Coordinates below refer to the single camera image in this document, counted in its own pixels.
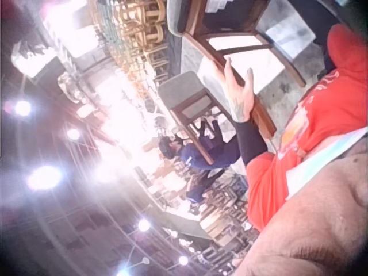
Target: blue shirt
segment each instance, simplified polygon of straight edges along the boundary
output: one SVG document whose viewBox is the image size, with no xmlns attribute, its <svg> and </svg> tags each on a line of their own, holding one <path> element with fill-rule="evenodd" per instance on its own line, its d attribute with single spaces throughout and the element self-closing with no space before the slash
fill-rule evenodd
<svg viewBox="0 0 368 276">
<path fill-rule="evenodd" d="M 234 164 L 240 158 L 240 150 L 236 137 L 233 137 L 228 143 L 218 145 L 212 149 L 209 149 L 204 143 L 202 145 L 212 157 L 214 161 L 212 165 L 208 165 L 207 161 L 193 143 L 186 144 L 179 151 L 178 155 L 188 166 L 200 170 L 226 168 Z"/>
</svg>

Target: dark hair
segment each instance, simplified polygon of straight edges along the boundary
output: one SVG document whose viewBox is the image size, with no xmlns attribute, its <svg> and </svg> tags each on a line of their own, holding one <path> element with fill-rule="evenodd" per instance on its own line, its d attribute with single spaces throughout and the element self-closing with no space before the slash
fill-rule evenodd
<svg viewBox="0 0 368 276">
<path fill-rule="evenodd" d="M 161 150 L 163 156 L 165 156 L 167 159 L 173 159 L 177 155 L 170 144 L 171 140 L 167 136 L 161 137 L 159 140 L 159 149 Z"/>
</svg>

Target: gray chair seat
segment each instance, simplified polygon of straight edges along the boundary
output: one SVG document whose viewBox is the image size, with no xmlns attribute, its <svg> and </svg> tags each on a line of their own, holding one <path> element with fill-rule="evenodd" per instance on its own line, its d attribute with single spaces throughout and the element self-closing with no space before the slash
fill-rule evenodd
<svg viewBox="0 0 368 276">
<path fill-rule="evenodd" d="M 167 27 L 174 36 L 183 36 L 192 0 L 167 0 Z"/>
</svg>

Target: light fixture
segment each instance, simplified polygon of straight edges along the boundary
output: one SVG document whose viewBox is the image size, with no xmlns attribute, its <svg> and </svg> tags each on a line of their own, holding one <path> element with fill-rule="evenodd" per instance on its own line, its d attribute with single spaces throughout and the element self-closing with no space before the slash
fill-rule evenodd
<svg viewBox="0 0 368 276">
<path fill-rule="evenodd" d="M 187 241 L 184 239 L 179 239 L 179 243 L 180 245 L 185 246 L 187 244 Z"/>
<path fill-rule="evenodd" d="M 123 270 L 123 271 L 120 271 L 116 276 L 129 276 L 129 273 Z"/>
<path fill-rule="evenodd" d="M 142 263 L 144 263 L 145 265 L 148 265 L 150 263 L 150 259 L 148 259 L 147 257 L 143 257 Z"/>
<path fill-rule="evenodd" d="M 187 257 L 185 256 L 181 256 L 179 258 L 179 263 L 182 265 L 182 266 L 186 266 L 188 263 L 189 263 L 189 260 Z"/>
<path fill-rule="evenodd" d="M 172 236 L 172 237 L 178 237 L 178 232 L 177 231 L 171 231 L 171 233 L 170 233 L 170 235 Z"/>
<path fill-rule="evenodd" d="M 79 133 L 79 130 L 77 130 L 75 128 L 69 129 L 67 131 L 67 135 L 68 135 L 69 139 L 71 139 L 71 140 L 78 140 L 81 136 L 81 134 Z"/>
<path fill-rule="evenodd" d="M 150 227 L 151 227 L 151 223 L 145 218 L 140 220 L 138 223 L 138 229 L 142 232 L 150 230 Z"/>
<path fill-rule="evenodd" d="M 20 116 L 28 116 L 31 110 L 31 105 L 26 101 L 18 101 L 15 106 L 15 111 Z"/>
<path fill-rule="evenodd" d="M 55 187 L 61 180 L 61 172 L 52 166 L 42 166 L 28 178 L 28 186 L 33 190 L 45 190 Z"/>
</svg>

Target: red shirt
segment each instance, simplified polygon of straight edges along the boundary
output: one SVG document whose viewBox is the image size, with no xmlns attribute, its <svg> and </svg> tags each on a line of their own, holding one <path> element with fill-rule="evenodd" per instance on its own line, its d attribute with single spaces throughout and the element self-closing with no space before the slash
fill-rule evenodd
<svg viewBox="0 0 368 276">
<path fill-rule="evenodd" d="M 261 231 L 289 195 L 286 172 L 301 163 L 324 139 L 367 125 L 367 46 L 342 25 L 328 35 L 328 52 L 336 70 L 299 102 L 282 135 L 276 155 L 267 152 L 248 166 L 248 217 Z"/>
</svg>

